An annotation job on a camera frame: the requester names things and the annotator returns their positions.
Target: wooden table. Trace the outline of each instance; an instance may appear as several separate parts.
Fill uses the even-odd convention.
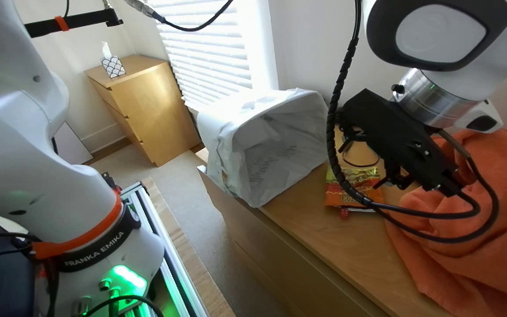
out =
[[[354,144],[346,158],[355,164],[376,160],[364,143]],[[418,292],[379,215],[350,213],[342,220],[337,209],[323,205],[327,167],[320,165],[259,209],[201,177],[237,254],[292,315],[449,316]],[[382,162],[379,168],[384,175]],[[404,194],[383,189],[387,203],[399,203]]]
[[[181,258],[209,315],[211,317],[235,317],[228,302],[224,299],[222,293],[220,293],[217,284],[213,281],[213,278],[205,268],[205,265],[203,265],[199,255],[197,255],[197,252],[195,252],[195,249],[193,249],[193,246],[189,243],[189,239],[187,239],[179,223],[169,210],[158,187],[156,187],[151,178],[144,179],[142,184],[146,187],[159,218],[169,233],[169,237],[177,250],[177,254]]]

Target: orange band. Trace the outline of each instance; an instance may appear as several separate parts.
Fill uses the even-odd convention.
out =
[[[108,228],[111,227],[115,223],[118,218],[118,215],[121,214],[122,210],[122,201],[121,197],[117,195],[117,202],[115,203],[113,210],[103,219],[100,223],[95,225],[90,231],[83,233],[83,235],[66,241],[62,243],[52,243],[52,242],[34,242],[33,250],[36,253],[37,259],[46,259],[50,257],[55,257],[56,255],[63,254],[72,249],[76,249],[77,247],[81,247],[82,245],[89,243],[93,239],[97,238],[101,233],[105,232]]]
[[[62,31],[69,31],[70,28],[68,27],[68,24],[66,23],[66,21],[64,20],[64,18],[62,18],[62,16],[55,16],[54,19],[56,20],[56,22],[58,22],[58,26],[60,26],[60,29]]]

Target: floor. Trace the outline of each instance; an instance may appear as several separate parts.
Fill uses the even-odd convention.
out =
[[[153,179],[237,317],[286,316],[234,256],[224,220],[197,172],[199,165],[203,162],[187,151],[156,168],[137,148],[128,146],[91,166],[101,173],[108,171],[121,187],[145,177]]]

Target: window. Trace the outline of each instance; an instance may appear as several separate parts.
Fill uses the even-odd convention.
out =
[[[258,76],[260,70],[252,70],[251,67],[252,60],[260,60],[260,45],[256,43],[256,38],[265,34],[267,27],[257,27],[251,22],[252,18],[245,17],[244,13],[248,10],[240,10],[243,6],[256,6],[257,1],[235,0],[213,24],[197,32],[183,32],[158,24],[186,106],[201,111],[220,98],[236,92],[269,88],[262,83],[268,80],[262,80],[262,76]],[[226,0],[148,1],[167,20],[186,27],[198,26],[209,20],[225,2]],[[268,40],[272,43],[272,36],[269,35]],[[270,49],[270,55],[273,56],[272,44]],[[272,63],[256,62],[257,65],[260,63],[263,64],[259,67],[262,70],[267,68],[267,64],[273,67],[273,78],[269,82],[273,81],[274,87],[271,88],[276,88],[274,56]]]

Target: orange cloth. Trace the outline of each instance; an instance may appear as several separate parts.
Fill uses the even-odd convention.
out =
[[[442,244],[418,238],[387,223],[388,234],[418,290],[458,317],[507,316],[507,130],[492,134],[463,131],[455,139],[475,160],[481,174],[500,199],[500,215],[485,235],[459,244]],[[491,199],[467,168],[466,161],[443,139],[435,142],[445,156],[459,165],[459,177],[467,184],[463,192],[481,205],[480,215],[460,220],[435,220],[390,214],[426,233],[461,236],[478,229],[488,218]],[[435,213],[457,213],[470,209],[458,197],[415,189],[400,204]]]

